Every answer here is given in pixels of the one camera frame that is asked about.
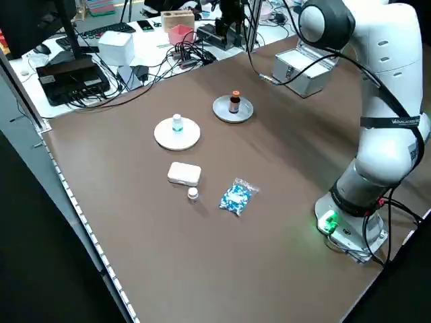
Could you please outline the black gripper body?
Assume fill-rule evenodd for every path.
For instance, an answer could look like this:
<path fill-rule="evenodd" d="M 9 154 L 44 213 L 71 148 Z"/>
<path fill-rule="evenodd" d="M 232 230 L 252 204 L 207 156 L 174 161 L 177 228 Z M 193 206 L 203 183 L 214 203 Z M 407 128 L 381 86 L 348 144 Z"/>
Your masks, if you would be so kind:
<path fill-rule="evenodd" d="M 220 11 L 225 22 L 241 22 L 244 19 L 244 5 L 241 0 L 221 0 Z"/>

